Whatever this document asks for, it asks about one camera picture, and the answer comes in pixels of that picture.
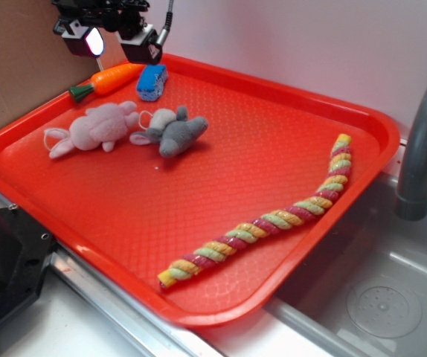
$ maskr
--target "red tray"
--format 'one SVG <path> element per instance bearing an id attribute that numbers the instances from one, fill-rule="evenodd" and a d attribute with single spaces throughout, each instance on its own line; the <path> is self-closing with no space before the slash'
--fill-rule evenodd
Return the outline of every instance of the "red tray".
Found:
<path id="1" fill-rule="evenodd" d="M 221 324 L 270 297 L 394 155 L 399 133 L 389 117 L 351 103 L 179 57 L 164 63 L 169 79 L 157 102 L 141 101 L 135 83 L 80 104 L 65 93 L 0 131 L 0 193 L 159 315 L 189 327 Z M 48 157 L 44 129 L 125 100 L 151 112 L 184 104 L 210 126 L 171 159 L 128 138 L 109 153 Z M 353 171 L 326 215 L 171 289 L 159 286 L 157 274 L 173 260 L 314 193 L 340 133 L 353 138 Z"/>

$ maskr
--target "metal countertop edge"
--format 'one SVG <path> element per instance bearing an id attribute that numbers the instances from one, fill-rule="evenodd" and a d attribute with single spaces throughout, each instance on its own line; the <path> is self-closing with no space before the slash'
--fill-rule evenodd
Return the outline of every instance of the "metal countertop edge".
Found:
<path id="1" fill-rule="evenodd" d="M 224 356 L 195 333 L 160 319 L 61 245 L 50 267 L 145 356 Z"/>

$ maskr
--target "black device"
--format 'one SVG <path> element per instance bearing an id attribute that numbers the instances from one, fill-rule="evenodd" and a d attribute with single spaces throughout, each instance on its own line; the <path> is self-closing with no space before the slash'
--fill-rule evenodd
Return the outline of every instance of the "black device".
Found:
<path id="1" fill-rule="evenodd" d="M 72 54 L 100 56 L 102 50 L 93 49 L 89 37 L 92 36 L 96 39 L 94 41 L 99 42 L 101 37 L 97 29 L 104 28 L 117 34 L 130 62 L 155 65 L 161 60 L 162 45 L 172 24 L 173 0 L 170 0 L 166 22 L 159 34 L 141 15 L 148 11 L 148 1 L 51 0 L 51 3 L 60 12 L 54 33 L 65 40 Z"/>
<path id="2" fill-rule="evenodd" d="M 38 299 L 54 244 L 24 210 L 0 208 L 0 326 Z"/>

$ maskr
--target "striped rope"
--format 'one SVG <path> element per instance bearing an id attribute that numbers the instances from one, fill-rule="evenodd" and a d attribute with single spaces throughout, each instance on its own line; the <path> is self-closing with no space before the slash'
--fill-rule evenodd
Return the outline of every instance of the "striped rope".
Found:
<path id="1" fill-rule="evenodd" d="M 192 254 L 175 260 L 167 270 L 158 275 L 161 286 L 170 288 L 178 280 L 190 279 L 202 270 L 224 262 L 259 239 L 298 227 L 324 215 L 338 200 L 350 175 L 350 142 L 349 135 L 339 135 L 331 151 L 327 178 L 310 197 L 283 210 L 274 210 L 250 222 L 240 223 L 232 231 L 205 243 Z"/>

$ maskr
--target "sink basin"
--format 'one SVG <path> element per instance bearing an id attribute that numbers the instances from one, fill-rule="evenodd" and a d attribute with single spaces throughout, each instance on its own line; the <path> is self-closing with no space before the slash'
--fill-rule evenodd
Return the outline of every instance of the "sink basin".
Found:
<path id="1" fill-rule="evenodd" d="M 266 307 L 334 356 L 427 356 L 427 217 L 393 213 L 381 174 Z"/>

